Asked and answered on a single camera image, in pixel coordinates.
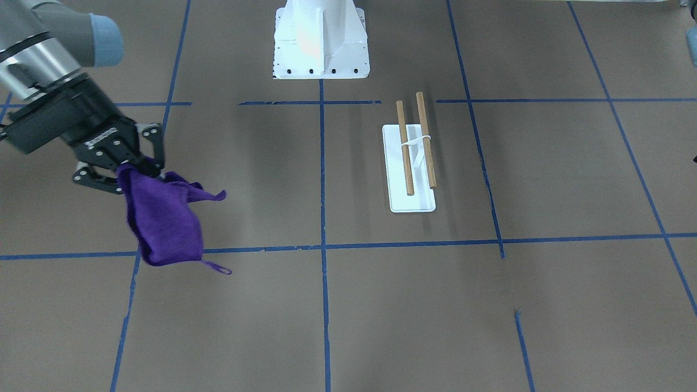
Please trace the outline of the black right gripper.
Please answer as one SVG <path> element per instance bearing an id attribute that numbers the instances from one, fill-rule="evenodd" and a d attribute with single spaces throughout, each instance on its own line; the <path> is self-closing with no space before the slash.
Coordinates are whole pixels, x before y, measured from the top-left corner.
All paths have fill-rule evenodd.
<path id="1" fill-rule="evenodd" d="M 59 137 L 78 159 L 73 183 L 105 193 L 123 194 L 114 177 L 99 174 L 94 166 L 141 166 L 138 133 L 152 146 L 154 178 L 164 178 L 164 132 L 160 122 L 145 124 L 125 116 L 86 73 L 8 115 L 5 141 L 30 154 Z"/>

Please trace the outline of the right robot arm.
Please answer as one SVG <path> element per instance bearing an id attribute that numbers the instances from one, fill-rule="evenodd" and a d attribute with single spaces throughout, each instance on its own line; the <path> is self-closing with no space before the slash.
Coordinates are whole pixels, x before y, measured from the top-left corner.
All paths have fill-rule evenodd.
<path id="1" fill-rule="evenodd" d="M 124 51 L 107 16 L 60 1 L 3 1 L 2 84 L 25 106 L 8 115 L 2 140 L 27 155 L 61 139 L 77 159 L 73 181 L 107 193 L 122 189 L 100 169 L 162 176 L 160 124 L 130 119 L 85 72 L 120 64 Z"/>

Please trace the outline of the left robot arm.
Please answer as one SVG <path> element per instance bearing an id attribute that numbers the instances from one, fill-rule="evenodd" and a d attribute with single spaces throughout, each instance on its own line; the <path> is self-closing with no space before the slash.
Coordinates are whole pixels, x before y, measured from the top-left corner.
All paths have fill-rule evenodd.
<path id="1" fill-rule="evenodd" d="M 697 67 L 697 26 L 687 30 L 685 34 L 686 45 L 688 49 L 688 54 L 690 57 L 690 62 Z"/>

